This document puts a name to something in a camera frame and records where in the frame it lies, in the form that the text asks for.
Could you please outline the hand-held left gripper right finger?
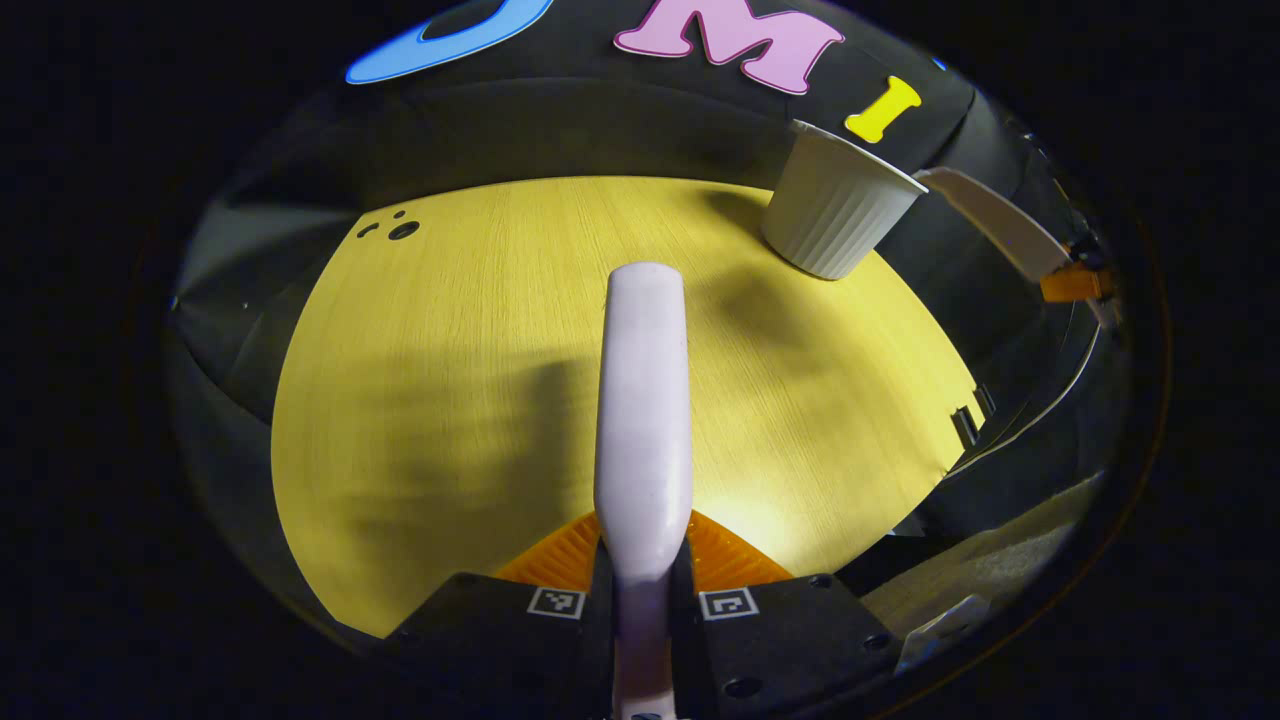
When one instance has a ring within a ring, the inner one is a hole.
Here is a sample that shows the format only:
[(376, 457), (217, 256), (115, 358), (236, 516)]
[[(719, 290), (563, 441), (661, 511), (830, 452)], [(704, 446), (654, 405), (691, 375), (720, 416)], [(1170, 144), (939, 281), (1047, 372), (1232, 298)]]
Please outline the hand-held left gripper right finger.
[(694, 512), (669, 587), (680, 719), (800, 719), (893, 674), (897, 637), (836, 577), (794, 575)]

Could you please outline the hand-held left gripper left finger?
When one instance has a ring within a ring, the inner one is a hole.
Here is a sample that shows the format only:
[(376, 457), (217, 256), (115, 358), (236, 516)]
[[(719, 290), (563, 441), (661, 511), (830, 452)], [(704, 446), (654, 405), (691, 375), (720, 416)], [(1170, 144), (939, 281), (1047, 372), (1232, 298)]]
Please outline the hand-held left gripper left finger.
[(433, 719), (608, 719), (614, 574), (594, 514), (495, 575), (460, 571), (383, 642)]

